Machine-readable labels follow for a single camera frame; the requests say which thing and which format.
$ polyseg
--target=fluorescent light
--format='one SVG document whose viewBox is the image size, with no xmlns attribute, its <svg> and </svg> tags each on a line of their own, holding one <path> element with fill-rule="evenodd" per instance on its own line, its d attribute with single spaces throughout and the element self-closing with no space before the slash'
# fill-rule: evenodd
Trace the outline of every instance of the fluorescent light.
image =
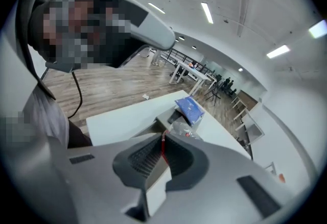
<svg viewBox="0 0 327 224">
<path fill-rule="evenodd" d="M 160 11 L 161 13 L 165 14 L 165 12 L 164 12 L 162 9 L 156 7 L 154 4 L 152 4 L 152 3 L 148 3 L 148 4 L 149 4 L 150 6 L 152 6 L 152 7 L 154 7 L 155 9 L 157 9 L 158 11 Z"/>
<path fill-rule="evenodd" d="M 327 34 L 327 23 L 325 20 L 320 21 L 309 29 L 313 38 L 319 38 Z"/>
<path fill-rule="evenodd" d="M 276 50 L 268 53 L 267 56 L 271 59 L 271 58 L 274 58 L 274 57 L 276 57 L 278 55 L 287 53 L 289 51 L 290 51 L 290 49 L 286 45 L 283 45 L 283 46 L 277 48 Z"/>
<path fill-rule="evenodd" d="M 210 14 L 210 11 L 209 11 L 209 7 L 208 7 L 208 4 L 207 3 L 201 3 L 203 9 L 204 9 L 204 12 L 206 14 L 206 18 L 208 19 L 208 22 L 209 23 L 214 23 L 212 17 L 211 17 L 211 14 Z"/>
</svg>

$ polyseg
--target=rectangular ceiling light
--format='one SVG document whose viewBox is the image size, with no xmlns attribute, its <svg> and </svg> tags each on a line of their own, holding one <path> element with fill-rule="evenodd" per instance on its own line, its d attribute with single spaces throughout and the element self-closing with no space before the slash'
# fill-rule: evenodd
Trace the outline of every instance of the rectangular ceiling light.
<svg viewBox="0 0 327 224">
<path fill-rule="evenodd" d="M 319 38 L 327 34 L 327 23 L 325 20 L 320 21 L 309 29 L 313 38 Z"/>
<path fill-rule="evenodd" d="M 276 50 L 268 53 L 267 56 L 271 59 L 271 58 L 274 58 L 274 57 L 276 57 L 278 55 L 287 53 L 289 51 L 290 51 L 290 49 L 286 45 L 283 45 L 283 46 L 277 48 Z"/>
<path fill-rule="evenodd" d="M 164 12 L 162 9 L 156 7 L 154 4 L 152 4 L 152 3 L 148 3 L 148 4 L 149 4 L 150 6 L 152 6 L 152 7 L 154 7 L 155 9 L 157 9 L 158 11 L 160 11 L 161 13 L 165 14 L 165 12 Z"/>
<path fill-rule="evenodd" d="M 208 22 L 209 23 L 214 23 L 212 17 L 211 17 L 211 14 L 210 14 L 210 11 L 209 11 L 209 7 L 208 7 L 208 4 L 207 3 L 201 3 L 203 9 L 204 9 L 204 12 L 205 12 L 205 15 L 206 15 L 206 18 L 208 19 Z"/>
</svg>

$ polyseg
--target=black chair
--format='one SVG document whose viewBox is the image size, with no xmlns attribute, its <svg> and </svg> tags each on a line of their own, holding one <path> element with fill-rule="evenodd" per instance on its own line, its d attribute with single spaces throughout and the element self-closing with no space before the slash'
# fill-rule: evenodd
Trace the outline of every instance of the black chair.
<svg viewBox="0 0 327 224">
<path fill-rule="evenodd" d="M 214 100 L 214 97 L 215 97 L 215 104 L 214 104 L 214 106 L 215 106 L 216 105 L 217 98 L 220 99 L 220 96 L 218 96 L 218 93 L 219 93 L 219 85 L 218 85 L 218 83 L 215 83 L 213 85 L 213 87 L 214 88 L 210 92 L 207 92 L 204 96 L 206 96 L 207 94 L 211 93 L 212 96 L 210 96 L 207 99 L 210 99 L 212 97 L 213 98 L 212 101 L 213 101 Z"/>
<path fill-rule="evenodd" d="M 181 74 L 183 73 L 183 71 L 184 71 L 184 68 L 183 67 L 180 67 L 179 69 L 178 69 L 178 71 L 177 71 L 177 73 L 176 73 L 176 76 L 178 76 L 178 78 L 181 76 Z M 189 71 L 185 71 L 184 72 L 184 74 L 183 74 L 183 76 L 186 76 L 186 75 L 188 75 L 189 74 Z"/>
</svg>

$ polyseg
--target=recessed light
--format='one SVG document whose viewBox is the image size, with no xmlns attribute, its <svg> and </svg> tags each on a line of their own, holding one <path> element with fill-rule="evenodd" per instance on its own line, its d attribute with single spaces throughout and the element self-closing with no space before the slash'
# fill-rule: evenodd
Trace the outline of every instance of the recessed light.
<svg viewBox="0 0 327 224">
<path fill-rule="evenodd" d="M 159 7 L 156 7 L 154 4 L 152 4 L 152 3 L 148 3 L 148 4 L 152 7 L 154 7 L 155 9 L 157 9 L 158 11 L 160 11 L 161 13 L 165 14 L 165 12 L 162 9 L 160 9 Z"/>
<path fill-rule="evenodd" d="M 327 23 L 325 20 L 320 21 L 309 29 L 313 38 L 319 38 L 327 34 Z"/>
<path fill-rule="evenodd" d="M 204 12 L 205 12 L 206 18 L 208 19 L 208 22 L 209 23 L 214 23 L 213 18 L 211 17 L 211 14 L 210 14 L 208 4 L 207 3 L 201 3 L 201 5 L 202 5 L 202 7 L 204 9 Z"/>
<path fill-rule="evenodd" d="M 287 53 L 289 51 L 290 51 L 290 49 L 286 45 L 283 45 L 283 46 L 277 48 L 276 50 L 268 53 L 267 56 L 271 59 L 271 58 L 274 58 L 274 57 L 276 57 L 278 55 Z"/>
</svg>

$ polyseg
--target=black cord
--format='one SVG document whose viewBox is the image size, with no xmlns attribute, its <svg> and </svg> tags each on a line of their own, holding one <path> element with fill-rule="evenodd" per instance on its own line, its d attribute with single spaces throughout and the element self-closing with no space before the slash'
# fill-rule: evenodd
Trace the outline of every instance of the black cord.
<svg viewBox="0 0 327 224">
<path fill-rule="evenodd" d="M 81 89 L 80 89 L 80 85 L 78 84 L 78 81 L 76 79 L 76 76 L 75 76 L 75 73 L 72 71 L 72 75 L 73 75 L 73 78 L 74 78 L 74 81 L 76 83 L 76 86 L 77 86 L 77 89 L 78 89 L 78 92 L 80 94 L 80 104 L 79 106 L 77 107 L 76 111 L 72 114 L 72 116 L 69 116 L 68 119 L 72 118 L 78 111 L 78 109 L 82 106 L 82 103 L 83 103 L 83 97 L 82 97 L 82 92 L 81 92 Z"/>
</svg>

